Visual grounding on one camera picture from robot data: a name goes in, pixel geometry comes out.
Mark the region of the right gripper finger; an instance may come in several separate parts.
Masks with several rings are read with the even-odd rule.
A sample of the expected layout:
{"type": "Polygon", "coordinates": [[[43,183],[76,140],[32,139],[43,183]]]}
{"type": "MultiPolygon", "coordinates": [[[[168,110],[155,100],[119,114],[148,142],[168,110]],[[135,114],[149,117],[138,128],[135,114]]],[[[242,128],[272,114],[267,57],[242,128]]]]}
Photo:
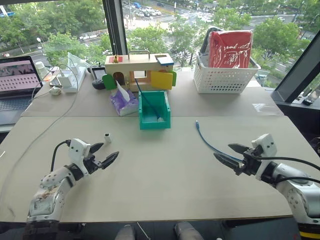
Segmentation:
{"type": "Polygon", "coordinates": [[[247,147],[247,146],[239,144],[239,143],[230,143],[230,144],[228,144],[228,146],[233,151],[235,151],[236,153],[239,153],[239,154],[243,154],[244,152],[246,152],[246,151],[251,149],[250,147],[247,147]]]}
{"type": "Polygon", "coordinates": [[[215,156],[215,158],[220,162],[222,163],[223,165],[231,168],[232,170],[237,170],[240,168],[240,165],[239,165],[239,162],[228,157],[228,156],[225,156],[223,154],[220,154],[220,153],[214,153],[213,154],[215,156]]]}

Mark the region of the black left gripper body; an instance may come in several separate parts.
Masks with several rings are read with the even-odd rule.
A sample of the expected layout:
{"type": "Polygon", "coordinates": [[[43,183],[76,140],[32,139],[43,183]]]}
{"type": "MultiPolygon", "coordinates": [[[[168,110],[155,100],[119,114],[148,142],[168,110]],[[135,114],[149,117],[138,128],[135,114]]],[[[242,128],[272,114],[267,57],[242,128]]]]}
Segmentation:
{"type": "Polygon", "coordinates": [[[89,175],[102,168],[102,163],[96,160],[95,155],[89,153],[88,156],[84,157],[83,164],[89,175]]]}

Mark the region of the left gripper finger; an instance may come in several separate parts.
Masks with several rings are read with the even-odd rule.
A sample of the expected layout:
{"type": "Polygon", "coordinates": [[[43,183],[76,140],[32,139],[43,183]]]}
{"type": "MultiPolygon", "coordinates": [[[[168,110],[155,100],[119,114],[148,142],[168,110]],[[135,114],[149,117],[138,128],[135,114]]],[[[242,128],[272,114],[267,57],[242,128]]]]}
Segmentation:
{"type": "Polygon", "coordinates": [[[93,144],[93,145],[90,146],[89,152],[90,152],[91,154],[94,154],[94,153],[97,152],[103,145],[104,145],[103,142],[95,143],[95,144],[93,144]]]}
{"type": "Polygon", "coordinates": [[[119,155],[119,151],[111,153],[106,159],[101,162],[101,169],[106,169],[109,165],[111,165],[119,155]]]}

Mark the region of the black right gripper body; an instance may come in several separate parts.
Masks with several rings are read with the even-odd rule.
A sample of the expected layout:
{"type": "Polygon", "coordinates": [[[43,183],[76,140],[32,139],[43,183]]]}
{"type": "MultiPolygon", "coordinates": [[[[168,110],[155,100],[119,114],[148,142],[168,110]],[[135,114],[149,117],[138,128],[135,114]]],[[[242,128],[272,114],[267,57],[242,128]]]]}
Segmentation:
{"type": "Polygon", "coordinates": [[[263,153],[263,149],[261,146],[257,146],[256,148],[250,148],[250,150],[244,152],[242,166],[239,169],[236,169],[234,172],[237,176],[242,173],[246,175],[255,175],[261,165],[261,162],[258,160],[258,157],[263,153]]]}

